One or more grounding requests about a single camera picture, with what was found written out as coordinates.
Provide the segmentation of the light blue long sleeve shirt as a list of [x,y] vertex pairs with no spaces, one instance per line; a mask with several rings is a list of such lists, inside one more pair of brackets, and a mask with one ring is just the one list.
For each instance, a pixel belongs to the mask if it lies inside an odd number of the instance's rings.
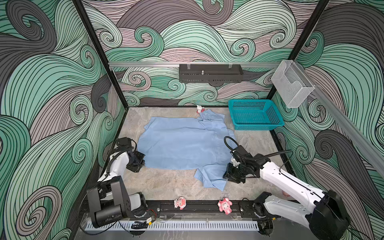
[[224,138],[235,138],[227,128],[225,115],[206,110],[197,118],[151,117],[138,142],[148,168],[163,170],[196,170],[194,177],[204,188],[225,189],[223,178],[231,160]]

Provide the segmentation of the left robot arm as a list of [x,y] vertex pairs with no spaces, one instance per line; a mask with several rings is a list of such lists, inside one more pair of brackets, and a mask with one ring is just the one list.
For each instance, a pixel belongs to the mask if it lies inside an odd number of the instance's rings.
[[87,201],[92,225],[100,228],[125,218],[143,218],[147,204],[143,193],[129,195],[123,181],[126,170],[138,173],[145,165],[134,140],[124,137],[116,142],[108,165],[96,185],[88,190]]

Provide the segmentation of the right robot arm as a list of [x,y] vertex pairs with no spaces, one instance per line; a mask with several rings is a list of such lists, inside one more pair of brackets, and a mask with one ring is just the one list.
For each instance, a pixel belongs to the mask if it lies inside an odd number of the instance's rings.
[[271,161],[271,157],[282,155],[284,151],[253,157],[239,144],[234,148],[229,144],[226,146],[232,159],[223,175],[225,180],[244,184],[247,179],[260,178],[294,198],[288,201],[263,192],[248,208],[240,206],[241,210],[256,219],[261,235],[269,236],[274,230],[273,220],[285,218],[308,228],[319,240],[342,238],[351,224],[351,218],[338,193],[313,187]]

